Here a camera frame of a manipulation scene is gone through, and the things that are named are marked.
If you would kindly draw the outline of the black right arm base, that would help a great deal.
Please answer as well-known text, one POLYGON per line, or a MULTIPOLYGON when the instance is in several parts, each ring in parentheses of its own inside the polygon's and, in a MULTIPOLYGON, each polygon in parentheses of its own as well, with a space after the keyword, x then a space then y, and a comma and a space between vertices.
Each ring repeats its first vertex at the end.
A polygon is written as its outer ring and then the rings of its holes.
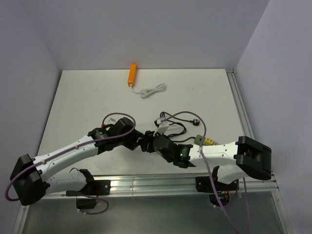
MULTIPOLYGON (((239 180, 235 180, 230 184, 224 184, 217 181, 217 177, 213 176, 215 189, 218 195, 218 198, 220 199, 223 206, 229 205, 231 201, 230 192, 235 191, 234 197, 238 193, 239 189, 239 180)), ((210 181, 209 176, 197 176, 195 178, 196 182, 196 190, 199 193, 208 193, 209 194, 209 200, 213 205, 219 206, 219 203, 216 199, 216 196, 213 191, 213 187, 210 181)))

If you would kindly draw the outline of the yellow USB plug adapter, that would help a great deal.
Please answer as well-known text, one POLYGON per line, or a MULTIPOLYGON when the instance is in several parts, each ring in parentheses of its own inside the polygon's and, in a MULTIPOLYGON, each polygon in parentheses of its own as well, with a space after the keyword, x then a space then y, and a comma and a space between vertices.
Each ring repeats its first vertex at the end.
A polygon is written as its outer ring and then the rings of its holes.
POLYGON ((203 143, 204 146, 211 146, 214 144, 215 144, 215 141, 211 138, 208 138, 208 137, 205 138, 204 143, 203 143))

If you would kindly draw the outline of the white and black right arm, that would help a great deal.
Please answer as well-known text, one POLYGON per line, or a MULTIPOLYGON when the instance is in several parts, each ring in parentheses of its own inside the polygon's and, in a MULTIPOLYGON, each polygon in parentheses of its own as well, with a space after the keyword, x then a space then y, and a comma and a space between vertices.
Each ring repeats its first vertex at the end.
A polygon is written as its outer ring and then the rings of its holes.
POLYGON ((165 161, 179 168, 209 164, 213 177, 211 185, 222 190, 227 184, 243 177, 270 180, 272 150, 247 136, 237 141, 211 146, 176 144, 165 135, 155 136, 147 131, 139 145, 144 152, 158 153, 165 161))

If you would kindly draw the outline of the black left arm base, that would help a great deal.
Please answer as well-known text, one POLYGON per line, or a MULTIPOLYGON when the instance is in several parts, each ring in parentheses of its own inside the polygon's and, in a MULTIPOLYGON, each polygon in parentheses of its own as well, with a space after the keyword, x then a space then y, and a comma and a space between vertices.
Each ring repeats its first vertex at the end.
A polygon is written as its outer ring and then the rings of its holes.
POLYGON ((103 195, 110 194, 110 180, 95 180, 93 182, 88 182, 81 190, 66 191, 66 196, 75 196, 76 198, 76 208, 81 213, 86 213, 88 215, 97 215, 106 212, 109 208, 109 202, 104 198, 100 197, 103 195), (91 212, 100 203, 105 205, 102 211, 91 212))

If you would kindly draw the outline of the orange power strip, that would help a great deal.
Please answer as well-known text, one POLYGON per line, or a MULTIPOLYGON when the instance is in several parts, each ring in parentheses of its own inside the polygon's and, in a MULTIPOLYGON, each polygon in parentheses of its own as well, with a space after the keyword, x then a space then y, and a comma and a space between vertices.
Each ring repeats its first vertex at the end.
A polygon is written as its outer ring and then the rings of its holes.
POLYGON ((130 71, 129 71, 128 80, 127 80, 127 84, 129 87, 134 87, 136 74, 137 74, 137 65, 133 63, 130 66, 130 71))

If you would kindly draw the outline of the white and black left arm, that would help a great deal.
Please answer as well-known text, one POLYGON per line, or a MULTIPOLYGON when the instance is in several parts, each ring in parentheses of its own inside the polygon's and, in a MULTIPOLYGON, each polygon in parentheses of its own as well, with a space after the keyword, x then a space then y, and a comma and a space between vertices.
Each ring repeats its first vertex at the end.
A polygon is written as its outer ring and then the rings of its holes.
POLYGON ((96 183, 87 169, 62 175, 59 172, 117 146, 133 151, 143 136, 130 119, 123 117, 115 124, 93 129, 80 140, 52 153, 34 158, 28 154, 20 156, 10 176, 10 186, 14 187, 18 195, 16 200, 27 206, 51 193, 69 191, 75 195, 90 195, 96 183))

